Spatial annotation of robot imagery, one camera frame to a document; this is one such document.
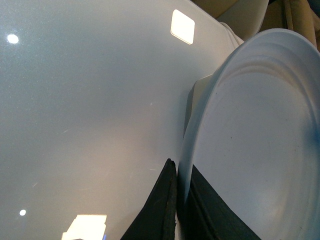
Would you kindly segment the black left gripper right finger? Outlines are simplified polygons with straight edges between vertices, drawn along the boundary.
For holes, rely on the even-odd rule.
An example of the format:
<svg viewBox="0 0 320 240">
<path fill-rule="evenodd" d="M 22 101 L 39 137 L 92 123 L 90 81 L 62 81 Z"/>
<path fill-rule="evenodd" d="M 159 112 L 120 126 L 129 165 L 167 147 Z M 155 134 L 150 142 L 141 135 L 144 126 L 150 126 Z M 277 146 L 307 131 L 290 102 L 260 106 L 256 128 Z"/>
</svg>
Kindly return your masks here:
<svg viewBox="0 0 320 240">
<path fill-rule="evenodd" d="M 177 217 L 184 240 L 259 240 L 193 166 L 187 199 L 177 198 Z"/>
</svg>

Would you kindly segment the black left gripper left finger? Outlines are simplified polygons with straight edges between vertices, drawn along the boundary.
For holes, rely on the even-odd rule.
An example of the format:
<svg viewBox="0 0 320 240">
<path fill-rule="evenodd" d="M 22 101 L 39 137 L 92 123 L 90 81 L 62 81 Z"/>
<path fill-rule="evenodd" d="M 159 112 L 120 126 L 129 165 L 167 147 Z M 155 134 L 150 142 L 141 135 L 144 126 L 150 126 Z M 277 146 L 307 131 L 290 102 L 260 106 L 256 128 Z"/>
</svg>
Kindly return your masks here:
<svg viewBox="0 0 320 240">
<path fill-rule="evenodd" d="M 121 238 L 123 240 L 173 240 L 176 209 L 176 164 L 171 159 L 167 159 L 143 208 Z"/>
</svg>

